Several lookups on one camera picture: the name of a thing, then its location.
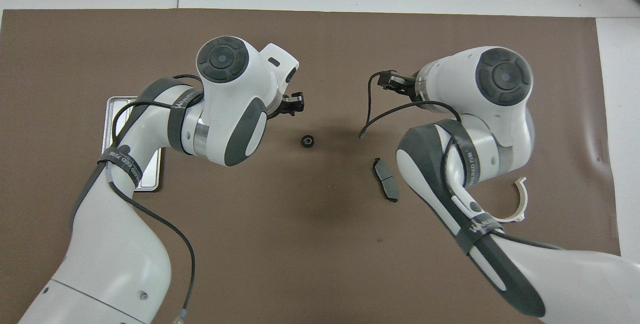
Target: circular button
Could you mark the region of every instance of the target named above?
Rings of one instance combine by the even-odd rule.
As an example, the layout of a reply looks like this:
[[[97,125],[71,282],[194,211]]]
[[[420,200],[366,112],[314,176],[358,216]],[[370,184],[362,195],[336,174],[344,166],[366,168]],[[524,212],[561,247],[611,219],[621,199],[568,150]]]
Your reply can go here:
[[[521,70],[510,62],[497,65],[493,74],[493,82],[503,90],[514,89],[522,83]]]
[[[215,68],[229,67],[234,60],[234,52],[228,47],[215,47],[208,53],[208,60]]]

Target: black strap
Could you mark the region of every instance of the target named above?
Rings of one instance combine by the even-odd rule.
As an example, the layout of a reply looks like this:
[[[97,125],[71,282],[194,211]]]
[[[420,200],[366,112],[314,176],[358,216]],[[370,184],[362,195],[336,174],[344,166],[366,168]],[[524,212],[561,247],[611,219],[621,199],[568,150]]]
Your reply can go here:
[[[183,92],[171,105],[169,110],[169,122],[166,127],[166,134],[169,138],[169,145],[176,151],[191,155],[183,147],[183,123],[187,108],[198,103],[202,99],[202,90],[189,88]]]
[[[117,165],[128,174],[133,184],[137,187],[140,179],[142,179],[142,169],[135,162],[135,159],[128,155],[128,152],[130,152],[129,146],[108,147],[98,159],[98,163],[112,162]]]
[[[461,122],[453,119],[444,119],[436,124],[454,138],[464,163],[464,187],[473,187],[480,180],[480,159],[467,130],[462,127]]]
[[[455,242],[469,255],[469,251],[480,238],[502,227],[489,213],[478,214],[460,227],[460,231],[455,235]]]

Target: brown table surface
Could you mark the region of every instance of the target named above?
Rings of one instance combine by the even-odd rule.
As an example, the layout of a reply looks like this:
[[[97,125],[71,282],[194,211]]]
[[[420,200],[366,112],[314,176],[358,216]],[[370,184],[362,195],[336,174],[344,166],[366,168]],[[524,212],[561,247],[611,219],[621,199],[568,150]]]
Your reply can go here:
[[[526,176],[526,219],[507,224],[508,233],[619,254],[592,18],[172,9],[5,10],[2,19],[2,323],[18,321],[66,253],[107,99],[194,73],[199,47],[219,35],[293,54],[300,69],[288,92],[302,90],[307,107],[270,121],[256,154],[237,167],[165,150],[160,190],[135,195],[195,248],[188,322],[537,323],[503,301],[402,181],[400,138],[444,116],[410,108],[357,138],[370,74],[414,73],[475,46],[505,46],[530,62],[536,143],[525,167],[472,194],[509,215],[513,182]],[[406,101],[376,87],[373,114]],[[316,138],[311,149],[300,146],[306,134]],[[384,199],[371,171],[378,156],[398,178],[398,203]],[[171,257],[173,279],[154,320],[169,323],[189,256],[174,233],[144,219]]]

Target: white robotic arm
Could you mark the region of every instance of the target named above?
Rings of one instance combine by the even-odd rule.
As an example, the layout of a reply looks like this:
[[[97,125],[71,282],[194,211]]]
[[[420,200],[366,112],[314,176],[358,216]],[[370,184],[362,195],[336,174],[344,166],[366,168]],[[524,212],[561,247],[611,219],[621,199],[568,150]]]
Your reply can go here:
[[[564,251],[509,235],[466,188],[524,165],[533,148],[527,62],[480,47],[432,62],[416,76],[388,72],[378,84],[438,110],[460,113],[410,129],[396,157],[404,180],[462,251],[519,312],[548,324],[640,323],[640,265],[618,256]]]
[[[196,66],[204,94],[162,78],[137,98],[78,199],[64,261],[21,324],[150,323],[171,267],[162,242],[130,204],[153,153],[171,146],[232,166],[254,153],[267,117],[304,108],[301,93],[284,96],[298,61],[274,44],[258,52],[242,39],[218,37],[202,46]]]

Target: metallic rectangular tray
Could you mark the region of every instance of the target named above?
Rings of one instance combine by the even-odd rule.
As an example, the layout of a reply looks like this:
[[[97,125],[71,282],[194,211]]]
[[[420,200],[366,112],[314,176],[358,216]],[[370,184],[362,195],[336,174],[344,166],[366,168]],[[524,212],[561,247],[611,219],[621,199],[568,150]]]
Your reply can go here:
[[[104,134],[102,139],[102,151],[103,153],[109,145],[112,143],[112,122],[114,121],[114,116],[118,111],[125,106],[127,103],[132,102],[137,97],[111,97],[107,101],[107,112],[104,119]],[[118,123],[116,124],[116,131],[120,131],[122,126],[124,126],[127,118],[131,115],[131,110],[133,108],[129,108],[124,112],[120,118],[118,118]],[[151,157],[151,161],[149,165],[146,167],[144,172],[142,173],[142,180],[135,188],[136,192],[152,192],[158,189],[160,185],[160,159],[162,158],[162,150],[158,149],[153,156]]]

